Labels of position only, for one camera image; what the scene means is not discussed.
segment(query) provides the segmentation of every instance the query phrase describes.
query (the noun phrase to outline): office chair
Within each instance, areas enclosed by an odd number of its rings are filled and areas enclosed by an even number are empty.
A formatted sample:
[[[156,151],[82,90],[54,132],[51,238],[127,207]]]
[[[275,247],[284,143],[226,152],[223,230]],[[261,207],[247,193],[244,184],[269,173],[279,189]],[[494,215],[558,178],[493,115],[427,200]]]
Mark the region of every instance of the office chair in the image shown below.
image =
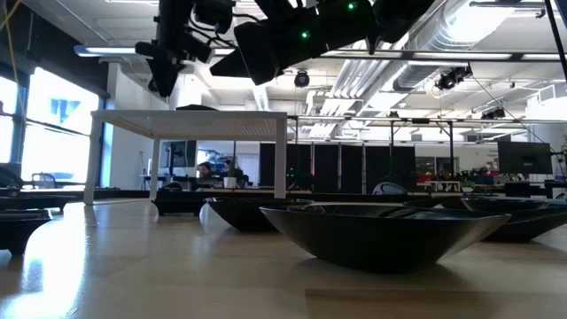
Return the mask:
[[[47,173],[35,173],[32,174],[32,187],[39,190],[45,189],[57,189],[57,181],[55,177]]]

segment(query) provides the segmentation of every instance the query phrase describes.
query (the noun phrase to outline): black partition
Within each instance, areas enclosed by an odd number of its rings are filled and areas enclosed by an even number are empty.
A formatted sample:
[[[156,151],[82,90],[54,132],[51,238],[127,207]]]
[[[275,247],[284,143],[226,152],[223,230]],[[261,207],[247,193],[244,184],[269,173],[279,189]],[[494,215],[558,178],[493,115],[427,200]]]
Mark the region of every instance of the black partition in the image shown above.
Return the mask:
[[[260,186],[274,186],[276,169],[276,145],[260,144]]]
[[[316,145],[314,161],[314,191],[338,192],[338,145]]]
[[[411,189],[415,185],[412,175],[416,173],[416,148],[395,146],[393,148],[393,178],[390,178],[390,147],[366,146],[366,192],[379,183],[390,181]]]
[[[290,173],[296,176],[308,176],[311,174],[311,145],[309,144],[287,144],[286,166]]]
[[[341,145],[340,192],[362,194],[362,146]]]
[[[287,144],[285,151],[287,172],[291,168],[294,174],[309,175],[311,173],[311,145]],[[276,169],[276,145],[260,144],[260,185],[274,186],[274,170]]]

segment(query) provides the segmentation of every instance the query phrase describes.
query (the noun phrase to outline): chair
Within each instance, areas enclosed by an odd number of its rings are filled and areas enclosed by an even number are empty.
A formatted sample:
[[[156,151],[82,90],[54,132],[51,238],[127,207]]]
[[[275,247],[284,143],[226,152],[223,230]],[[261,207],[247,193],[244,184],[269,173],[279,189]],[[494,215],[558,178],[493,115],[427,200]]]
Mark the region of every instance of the chair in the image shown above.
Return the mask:
[[[57,189],[55,177],[47,173],[32,174],[32,187],[39,190]]]
[[[372,195],[408,195],[408,192],[396,183],[383,182],[374,188]]]

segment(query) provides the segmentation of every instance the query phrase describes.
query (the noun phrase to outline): table leg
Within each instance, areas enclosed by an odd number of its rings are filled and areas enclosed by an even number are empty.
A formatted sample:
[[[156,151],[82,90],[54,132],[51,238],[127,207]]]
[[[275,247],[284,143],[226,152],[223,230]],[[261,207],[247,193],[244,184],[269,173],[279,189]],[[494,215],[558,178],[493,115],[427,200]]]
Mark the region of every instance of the table leg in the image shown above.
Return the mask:
[[[159,143],[161,140],[153,140],[153,155],[151,157],[151,180],[150,180],[150,199],[158,196],[158,170],[159,170]]]
[[[90,128],[89,166],[87,168],[87,182],[83,193],[85,205],[92,206],[95,199],[95,185],[97,184],[98,162],[100,161],[100,137],[102,136],[103,124],[97,118],[92,118]]]
[[[276,121],[275,198],[285,198],[285,151],[287,148],[287,119]]]

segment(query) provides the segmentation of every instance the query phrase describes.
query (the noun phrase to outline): desk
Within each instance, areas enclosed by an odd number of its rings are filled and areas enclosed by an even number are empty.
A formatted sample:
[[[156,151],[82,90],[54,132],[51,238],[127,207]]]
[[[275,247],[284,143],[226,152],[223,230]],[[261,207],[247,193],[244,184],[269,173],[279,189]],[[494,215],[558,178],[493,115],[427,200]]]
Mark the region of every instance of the desk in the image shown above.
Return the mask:
[[[456,185],[457,186],[457,192],[461,192],[461,182],[459,181],[425,181],[425,183],[423,183],[423,185],[425,186],[425,188],[427,189],[427,186],[431,186],[433,187],[433,190],[436,191],[438,189],[438,186],[442,184],[446,185],[446,188],[449,187],[449,185]]]
[[[285,198],[287,113],[100,110],[91,115],[89,167],[84,195],[84,203],[88,206],[93,205],[98,179],[103,122],[153,140],[150,198],[156,198],[158,192],[159,144],[162,139],[276,142],[274,196]]]
[[[252,193],[252,194],[271,194],[274,190],[259,190],[259,189],[197,189],[202,192],[237,192],[237,193]],[[311,191],[286,191],[286,194],[311,194]]]

